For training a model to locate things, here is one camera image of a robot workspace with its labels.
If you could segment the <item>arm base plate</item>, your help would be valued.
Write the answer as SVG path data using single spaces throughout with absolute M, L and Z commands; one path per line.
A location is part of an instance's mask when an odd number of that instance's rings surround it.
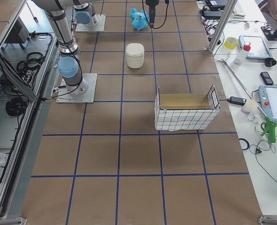
M 79 86 L 67 86 L 59 90 L 59 97 L 56 102 L 59 104 L 76 104 L 94 102 L 97 74 L 83 74 L 82 82 Z
M 76 32 L 103 32 L 105 29 L 105 14 L 95 14 L 91 16 L 90 14 L 78 13 L 76 15 Z

